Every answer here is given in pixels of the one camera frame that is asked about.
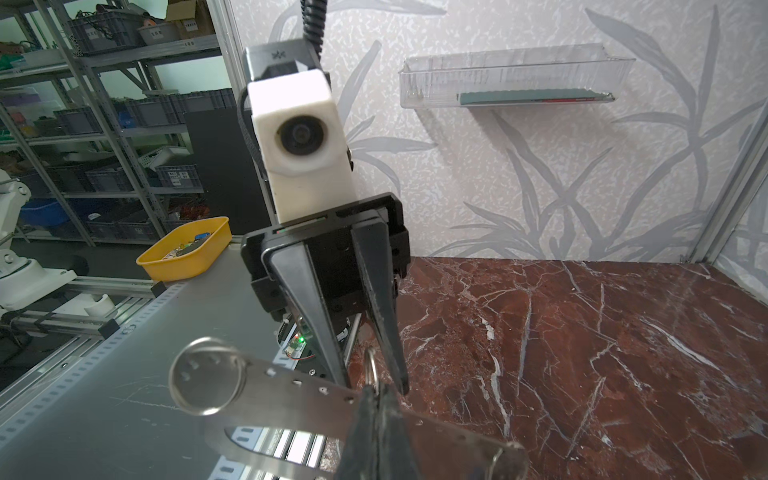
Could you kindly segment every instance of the cardboard box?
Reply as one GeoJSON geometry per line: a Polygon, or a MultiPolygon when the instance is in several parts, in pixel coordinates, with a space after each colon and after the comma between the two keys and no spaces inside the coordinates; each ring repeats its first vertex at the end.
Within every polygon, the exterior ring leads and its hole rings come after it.
{"type": "Polygon", "coordinates": [[[182,38],[216,33],[205,0],[168,0],[165,21],[175,23],[182,38]]]}

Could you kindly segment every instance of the yellow plastic basket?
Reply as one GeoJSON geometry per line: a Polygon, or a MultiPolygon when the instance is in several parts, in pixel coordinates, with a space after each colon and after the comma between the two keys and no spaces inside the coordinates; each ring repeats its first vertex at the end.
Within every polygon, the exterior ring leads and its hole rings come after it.
{"type": "Polygon", "coordinates": [[[136,264],[141,265],[152,280],[170,282],[200,275],[208,270],[232,240],[229,217],[195,220],[176,227],[165,237],[142,253],[136,264]],[[186,255],[163,260],[173,249],[194,240],[196,235],[210,233],[205,242],[186,255]]]}

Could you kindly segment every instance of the marble countertop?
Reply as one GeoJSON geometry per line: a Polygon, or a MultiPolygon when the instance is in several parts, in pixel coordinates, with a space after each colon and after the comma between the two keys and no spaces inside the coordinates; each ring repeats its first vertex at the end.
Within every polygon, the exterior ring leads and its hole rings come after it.
{"type": "Polygon", "coordinates": [[[403,407],[531,479],[768,478],[768,309],[711,266],[416,258],[397,305],[403,407]]]}

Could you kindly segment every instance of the white paper label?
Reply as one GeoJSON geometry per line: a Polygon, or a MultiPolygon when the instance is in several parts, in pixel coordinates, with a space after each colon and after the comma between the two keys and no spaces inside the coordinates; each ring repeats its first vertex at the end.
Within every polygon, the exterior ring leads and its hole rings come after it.
{"type": "Polygon", "coordinates": [[[197,22],[194,20],[184,20],[184,28],[187,31],[195,31],[197,30],[197,22]]]}
{"type": "Polygon", "coordinates": [[[100,31],[96,30],[96,28],[93,28],[93,27],[85,27],[85,34],[88,36],[88,39],[90,40],[96,40],[97,38],[104,38],[104,34],[102,34],[100,31]]]}

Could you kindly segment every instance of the white camera housing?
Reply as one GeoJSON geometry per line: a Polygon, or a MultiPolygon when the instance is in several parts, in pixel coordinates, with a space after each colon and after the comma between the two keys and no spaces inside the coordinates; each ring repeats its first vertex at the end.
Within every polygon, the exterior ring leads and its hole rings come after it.
{"type": "Polygon", "coordinates": [[[323,71],[301,71],[248,84],[253,129],[281,223],[357,200],[339,112],[323,71]],[[280,127],[310,116],[323,126],[323,143],[308,155],[291,154],[280,127]]]}

